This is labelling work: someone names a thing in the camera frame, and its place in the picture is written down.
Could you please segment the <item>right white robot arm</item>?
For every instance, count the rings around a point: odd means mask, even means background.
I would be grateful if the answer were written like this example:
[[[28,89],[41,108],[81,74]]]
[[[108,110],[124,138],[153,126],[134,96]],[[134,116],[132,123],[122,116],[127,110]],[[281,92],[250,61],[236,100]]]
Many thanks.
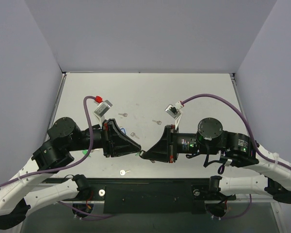
[[[213,199],[236,194],[258,194],[291,204],[291,165],[274,153],[263,152],[262,146],[242,133],[228,132],[220,121],[205,118],[196,133],[179,133],[167,125],[160,140],[141,158],[152,162],[174,163],[180,154],[192,159],[204,155],[203,167],[219,163],[218,174],[211,176],[205,189],[194,192]]]

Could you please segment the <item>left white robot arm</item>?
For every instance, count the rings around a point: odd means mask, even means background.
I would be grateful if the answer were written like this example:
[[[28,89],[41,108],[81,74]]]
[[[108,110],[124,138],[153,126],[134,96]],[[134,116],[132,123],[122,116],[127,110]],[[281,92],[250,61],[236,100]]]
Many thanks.
[[[120,157],[141,151],[141,146],[120,130],[115,119],[106,120],[104,124],[82,131],[69,117],[54,123],[48,130],[49,140],[33,153],[9,184],[0,187],[0,230],[18,225],[35,210],[55,202],[93,197],[93,190],[84,175],[73,175],[61,184],[33,191],[73,162],[71,152],[92,147],[102,149],[106,157]]]

